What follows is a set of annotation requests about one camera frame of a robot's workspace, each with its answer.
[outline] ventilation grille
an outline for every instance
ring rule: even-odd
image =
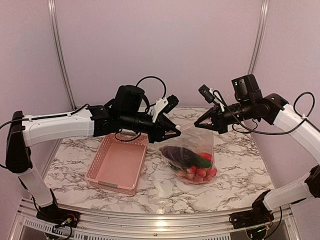
[[[69,234],[68,228],[54,228],[53,223],[42,222],[36,219],[26,218],[24,221],[24,225],[32,229],[36,229],[41,232],[45,232],[45,233],[53,234],[57,236],[61,236],[61,235],[66,236]],[[112,237],[112,236],[105,236],[101,234],[86,233],[85,231],[86,230],[83,230],[83,229],[73,228],[72,236],[70,240],[137,240],[137,238]],[[149,239],[156,240],[156,239],[161,239],[161,237],[158,235],[158,236],[151,237]],[[229,233],[226,233],[226,234],[207,236],[207,237],[192,237],[192,238],[179,238],[179,239],[180,240],[231,240],[231,236]]]

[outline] marble table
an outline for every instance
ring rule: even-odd
[[[196,120],[205,108],[176,108],[168,115],[175,124]],[[150,144],[135,196],[91,186],[85,174],[101,137],[66,138],[45,177],[58,203],[123,213],[187,214],[251,206],[262,192],[274,186],[249,134],[234,131],[214,134],[218,174],[209,184],[185,185],[168,167],[159,147]]]

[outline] bag of vegetables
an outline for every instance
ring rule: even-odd
[[[169,167],[185,184],[207,184],[217,174],[214,157],[214,134],[197,128],[194,123],[181,127],[181,136],[160,152],[168,160]]]

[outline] clear plastic bag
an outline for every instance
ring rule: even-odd
[[[181,136],[161,147],[169,167],[187,185],[207,184],[216,176],[214,134],[193,122],[181,126]]]

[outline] white wall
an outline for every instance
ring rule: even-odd
[[[119,85],[162,78],[180,106],[207,106],[202,84],[231,95],[248,72],[257,0],[57,1],[60,37],[77,105],[104,104]],[[150,102],[162,85],[142,85]]]
[[[40,115],[70,109],[51,32],[47,1],[0,1],[0,123],[15,111]],[[8,128],[0,131],[0,162],[5,164]],[[32,147],[39,170],[53,147]],[[22,195],[18,178],[0,168],[0,239],[8,238]]]
[[[320,126],[320,1],[270,1],[267,28],[255,77],[263,95],[278,93],[291,104],[304,92],[315,94],[310,120]],[[298,110],[307,113],[310,97]],[[261,131],[274,131],[266,123]],[[289,136],[253,135],[276,187],[293,181],[316,165],[314,159]],[[320,200],[292,207],[302,240],[320,237]]]

